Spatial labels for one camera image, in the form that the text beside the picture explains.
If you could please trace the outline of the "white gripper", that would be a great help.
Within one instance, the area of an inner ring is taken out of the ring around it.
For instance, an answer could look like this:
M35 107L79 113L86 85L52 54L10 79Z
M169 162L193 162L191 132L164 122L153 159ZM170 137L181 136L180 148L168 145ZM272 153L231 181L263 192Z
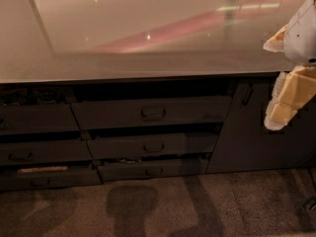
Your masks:
M263 45L270 52L284 52L297 65L316 64L316 0L306 0L288 22ZM266 129L283 129L297 112L316 96L316 68L295 66L280 72L264 120Z

